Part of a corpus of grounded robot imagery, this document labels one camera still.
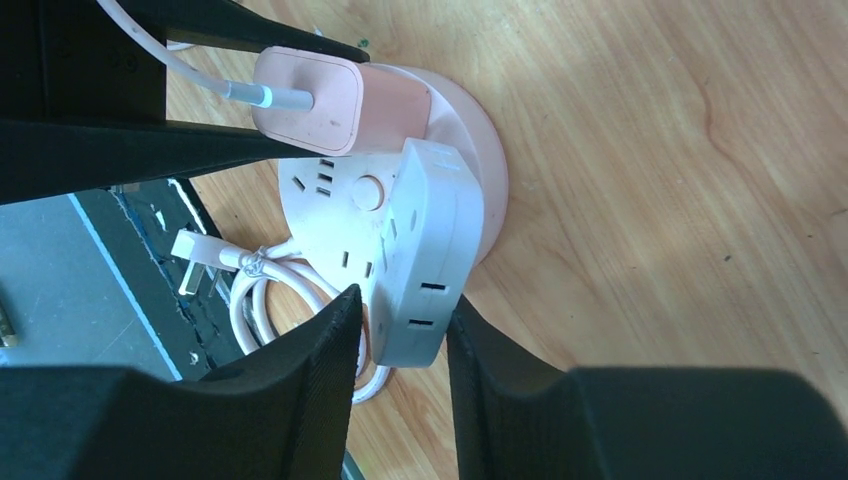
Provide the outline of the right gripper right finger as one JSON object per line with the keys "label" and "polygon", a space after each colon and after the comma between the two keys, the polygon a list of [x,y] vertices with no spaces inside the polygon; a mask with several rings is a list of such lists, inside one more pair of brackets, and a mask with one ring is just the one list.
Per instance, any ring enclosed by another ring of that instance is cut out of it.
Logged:
{"label": "right gripper right finger", "polygon": [[447,333],[463,479],[843,479],[847,432],[783,370],[559,370],[466,299]]}

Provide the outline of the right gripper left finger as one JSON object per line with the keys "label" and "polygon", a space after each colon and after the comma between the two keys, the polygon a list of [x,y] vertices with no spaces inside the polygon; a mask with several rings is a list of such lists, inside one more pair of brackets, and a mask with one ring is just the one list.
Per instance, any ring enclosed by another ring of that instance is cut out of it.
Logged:
{"label": "right gripper left finger", "polygon": [[1,371],[5,479],[338,479],[361,292],[196,381],[124,367]]}

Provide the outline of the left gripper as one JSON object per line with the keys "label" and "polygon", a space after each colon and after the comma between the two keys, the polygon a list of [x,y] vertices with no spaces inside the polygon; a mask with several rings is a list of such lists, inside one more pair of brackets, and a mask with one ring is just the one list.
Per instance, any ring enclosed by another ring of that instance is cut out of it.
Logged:
{"label": "left gripper", "polygon": [[[120,5],[160,40],[254,53],[281,46],[370,60],[355,46],[265,18],[235,1]],[[2,203],[314,155],[256,130],[165,117],[164,66],[96,2],[2,2]],[[96,122],[48,121],[64,119]]]}

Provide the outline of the pink round socket hub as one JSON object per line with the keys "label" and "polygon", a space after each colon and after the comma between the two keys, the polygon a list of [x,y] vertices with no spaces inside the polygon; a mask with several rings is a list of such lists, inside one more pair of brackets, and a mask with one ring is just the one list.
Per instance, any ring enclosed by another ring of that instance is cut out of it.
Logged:
{"label": "pink round socket hub", "polygon": [[[502,229],[509,193],[505,153],[497,130],[478,101],[459,84],[420,68],[383,70],[425,84],[431,94],[425,138],[459,151],[484,195],[482,261]],[[337,290],[369,286],[379,269],[379,246],[388,198],[403,162],[400,151],[348,157],[281,159],[282,210],[295,246]]]}

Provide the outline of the pink small adapter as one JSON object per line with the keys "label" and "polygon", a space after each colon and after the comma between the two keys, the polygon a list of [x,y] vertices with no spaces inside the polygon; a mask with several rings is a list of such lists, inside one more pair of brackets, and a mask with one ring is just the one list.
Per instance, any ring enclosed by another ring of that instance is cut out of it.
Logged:
{"label": "pink small adapter", "polygon": [[253,81],[274,96],[311,95],[306,110],[254,106],[252,118],[265,136],[324,156],[398,152],[426,133],[429,88],[368,63],[274,46],[260,53]]}

